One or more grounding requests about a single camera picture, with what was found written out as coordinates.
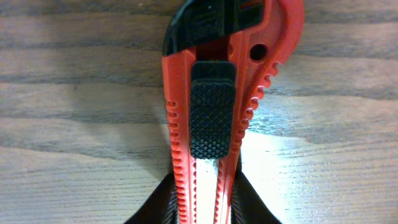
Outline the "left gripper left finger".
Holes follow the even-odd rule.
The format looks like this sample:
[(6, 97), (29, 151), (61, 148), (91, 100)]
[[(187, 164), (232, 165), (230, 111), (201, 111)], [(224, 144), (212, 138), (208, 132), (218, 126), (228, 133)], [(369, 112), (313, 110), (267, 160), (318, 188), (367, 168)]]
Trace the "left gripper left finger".
[(177, 224), (177, 187), (173, 174), (167, 174), (140, 209), (124, 224)]

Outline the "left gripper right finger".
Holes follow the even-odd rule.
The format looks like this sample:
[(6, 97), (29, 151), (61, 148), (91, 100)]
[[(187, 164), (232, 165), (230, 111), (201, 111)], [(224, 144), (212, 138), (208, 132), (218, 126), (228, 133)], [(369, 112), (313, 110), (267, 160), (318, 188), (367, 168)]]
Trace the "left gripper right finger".
[(231, 224), (282, 224), (266, 207), (237, 164), (231, 196)]

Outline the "orange utility knife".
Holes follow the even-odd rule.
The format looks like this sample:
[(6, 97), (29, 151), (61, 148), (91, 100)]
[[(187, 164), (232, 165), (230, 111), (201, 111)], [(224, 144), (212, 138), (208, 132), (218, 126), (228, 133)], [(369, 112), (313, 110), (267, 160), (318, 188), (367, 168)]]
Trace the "orange utility knife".
[(162, 73), (180, 223), (231, 223), (245, 132), (303, 23), (290, 0), (191, 0), (174, 14)]

